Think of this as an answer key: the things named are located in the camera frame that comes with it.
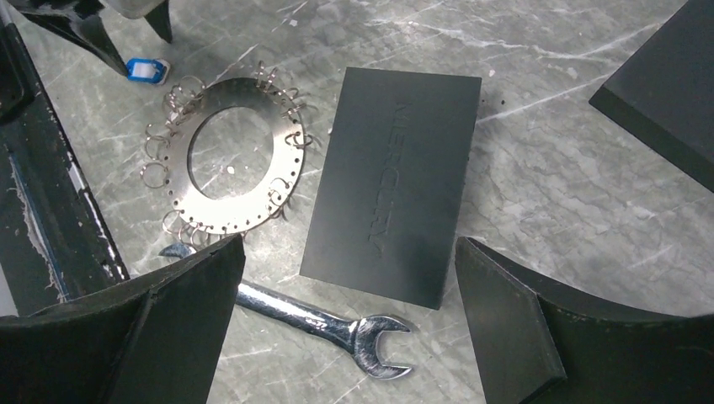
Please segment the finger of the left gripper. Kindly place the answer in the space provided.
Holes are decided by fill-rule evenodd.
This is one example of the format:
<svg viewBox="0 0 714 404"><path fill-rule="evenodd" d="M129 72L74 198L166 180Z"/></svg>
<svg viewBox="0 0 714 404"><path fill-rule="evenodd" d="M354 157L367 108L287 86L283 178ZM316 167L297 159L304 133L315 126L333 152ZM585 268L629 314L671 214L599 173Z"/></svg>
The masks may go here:
<svg viewBox="0 0 714 404"><path fill-rule="evenodd" d="M144 19L163 41L169 44L173 42L168 0L161 1L144 16Z"/></svg>
<svg viewBox="0 0 714 404"><path fill-rule="evenodd" d="M107 33L97 0L9 0L30 22L98 57L122 77L129 71Z"/></svg>

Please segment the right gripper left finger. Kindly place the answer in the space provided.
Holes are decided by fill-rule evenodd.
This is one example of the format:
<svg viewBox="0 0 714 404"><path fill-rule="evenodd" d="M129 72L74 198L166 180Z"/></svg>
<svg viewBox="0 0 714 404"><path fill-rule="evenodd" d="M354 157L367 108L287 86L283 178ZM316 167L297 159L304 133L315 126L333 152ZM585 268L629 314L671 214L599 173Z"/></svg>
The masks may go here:
<svg viewBox="0 0 714 404"><path fill-rule="evenodd" d="M234 235L91 295L4 316L2 402L206 402L245 262Z"/></svg>

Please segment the bunch of steel keyrings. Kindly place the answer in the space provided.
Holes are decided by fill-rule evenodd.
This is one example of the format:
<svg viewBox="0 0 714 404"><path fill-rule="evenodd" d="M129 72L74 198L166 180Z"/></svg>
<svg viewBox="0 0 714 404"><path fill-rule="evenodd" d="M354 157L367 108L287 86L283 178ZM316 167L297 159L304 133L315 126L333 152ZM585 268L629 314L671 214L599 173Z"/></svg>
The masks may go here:
<svg viewBox="0 0 714 404"><path fill-rule="evenodd" d="M312 143L304 108L263 63L210 82L179 79L163 97L163 122L146 127L140 171L167 201L163 231L199 248L281 216Z"/></svg>

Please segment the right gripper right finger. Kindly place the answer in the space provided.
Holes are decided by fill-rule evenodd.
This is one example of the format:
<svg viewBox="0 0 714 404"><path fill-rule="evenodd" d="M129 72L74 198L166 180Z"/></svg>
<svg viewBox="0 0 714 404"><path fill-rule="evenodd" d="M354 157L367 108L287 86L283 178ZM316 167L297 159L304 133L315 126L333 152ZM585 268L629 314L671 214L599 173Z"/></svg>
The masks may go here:
<svg viewBox="0 0 714 404"><path fill-rule="evenodd" d="M712 315L591 295L469 237L455 264L487 402L712 402Z"/></svg>

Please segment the numbered metal ring disc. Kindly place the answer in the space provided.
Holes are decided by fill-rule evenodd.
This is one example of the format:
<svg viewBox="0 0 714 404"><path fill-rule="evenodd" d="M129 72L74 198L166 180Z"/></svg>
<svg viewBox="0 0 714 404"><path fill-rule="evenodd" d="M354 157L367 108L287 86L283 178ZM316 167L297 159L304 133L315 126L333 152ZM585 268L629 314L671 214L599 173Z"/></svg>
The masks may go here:
<svg viewBox="0 0 714 404"><path fill-rule="evenodd" d="M277 216L309 143L300 109L295 89L248 77L216 82L180 105L161 155L172 213L216 236Z"/></svg>

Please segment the blue key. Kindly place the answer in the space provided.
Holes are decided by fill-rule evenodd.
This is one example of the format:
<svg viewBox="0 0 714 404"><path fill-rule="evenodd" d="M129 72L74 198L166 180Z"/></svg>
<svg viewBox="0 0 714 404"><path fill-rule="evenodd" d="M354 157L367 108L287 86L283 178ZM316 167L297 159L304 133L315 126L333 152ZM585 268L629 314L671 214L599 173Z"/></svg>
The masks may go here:
<svg viewBox="0 0 714 404"><path fill-rule="evenodd" d="M131 58L126 62L127 79L151 85L165 82L171 65L163 59Z"/></svg>

